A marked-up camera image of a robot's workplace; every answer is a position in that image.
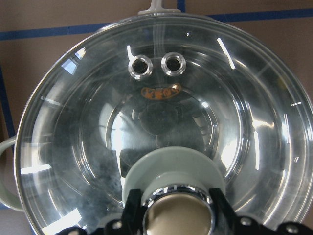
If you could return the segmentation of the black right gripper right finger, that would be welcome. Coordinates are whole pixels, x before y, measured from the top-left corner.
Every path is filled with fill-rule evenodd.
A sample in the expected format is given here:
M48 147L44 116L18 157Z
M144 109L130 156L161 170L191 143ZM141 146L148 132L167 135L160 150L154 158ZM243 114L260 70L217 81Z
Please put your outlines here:
M216 225L226 229L225 235L261 234L259 223L247 215L237 215L220 188L210 188L209 194L216 209Z

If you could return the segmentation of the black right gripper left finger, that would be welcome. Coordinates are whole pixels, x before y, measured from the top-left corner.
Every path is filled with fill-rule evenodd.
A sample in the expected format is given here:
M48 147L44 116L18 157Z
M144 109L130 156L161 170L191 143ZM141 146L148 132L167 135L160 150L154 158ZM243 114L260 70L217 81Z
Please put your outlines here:
M105 225L105 235L143 234L143 218L147 208L141 204L141 197L141 190L129 191L121 218L114 219Z

